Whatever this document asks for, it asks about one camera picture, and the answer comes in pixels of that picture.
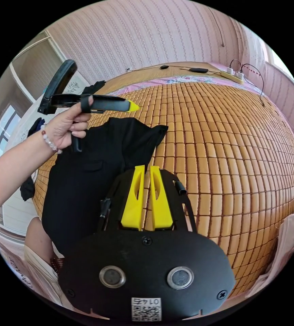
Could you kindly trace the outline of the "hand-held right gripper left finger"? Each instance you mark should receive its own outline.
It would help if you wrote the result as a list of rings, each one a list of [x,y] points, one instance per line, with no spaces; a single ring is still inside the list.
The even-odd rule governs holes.
[[[133,170],[127,200],[121,218],[123,228],[142,230],[144,178],[145,166],[136,166]]]

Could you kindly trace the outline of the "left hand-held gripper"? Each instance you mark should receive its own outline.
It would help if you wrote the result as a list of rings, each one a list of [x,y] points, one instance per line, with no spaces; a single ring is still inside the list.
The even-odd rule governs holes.
[[[83,114],[100,113],[106,111],[116,112],[135,112],[140,107],[133,101],[126,100],[121,97],[108,95],[92,95],[93,103],[89,104],[89,95],[75,94],[55,94],[51,96],[51,113],[57,108],[68,108],[76,103],[80,103],[81,112]]]

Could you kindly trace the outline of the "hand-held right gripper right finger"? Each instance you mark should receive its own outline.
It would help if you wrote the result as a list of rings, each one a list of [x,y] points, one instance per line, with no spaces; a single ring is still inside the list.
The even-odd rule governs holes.
[[[173,219],[161,170],[158,166],[150,167],[150,202],[153,230],[171,229]]]

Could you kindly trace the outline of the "person's left hand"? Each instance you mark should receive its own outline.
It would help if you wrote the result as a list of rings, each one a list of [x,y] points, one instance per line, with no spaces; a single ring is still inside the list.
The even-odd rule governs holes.
[[[76,103],[59,113],[42,129],[43,138],[55,151],[61,152],[72,143],[72,136],[84,138],[90,115],[82,113],[81,104]]]

